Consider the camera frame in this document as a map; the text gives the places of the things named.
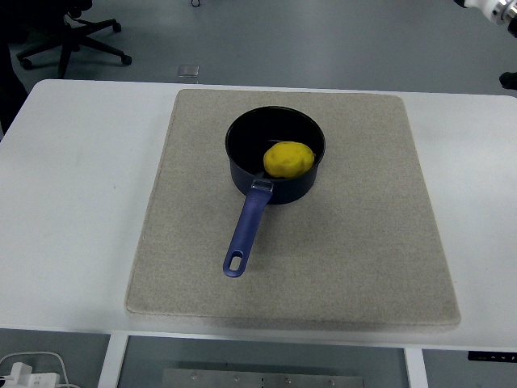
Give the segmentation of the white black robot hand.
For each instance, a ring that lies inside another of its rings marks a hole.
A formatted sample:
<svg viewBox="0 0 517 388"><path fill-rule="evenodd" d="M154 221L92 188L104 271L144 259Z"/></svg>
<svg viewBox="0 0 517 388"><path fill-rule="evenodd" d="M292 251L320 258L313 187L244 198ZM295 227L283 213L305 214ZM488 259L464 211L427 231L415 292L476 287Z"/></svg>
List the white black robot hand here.
<svg viewBox="0 0 517 388"><path fill-rule="evenodd" d="M478 9L487 19L494 17L497 0L455 0L455 3L462 8Z"/></svg>

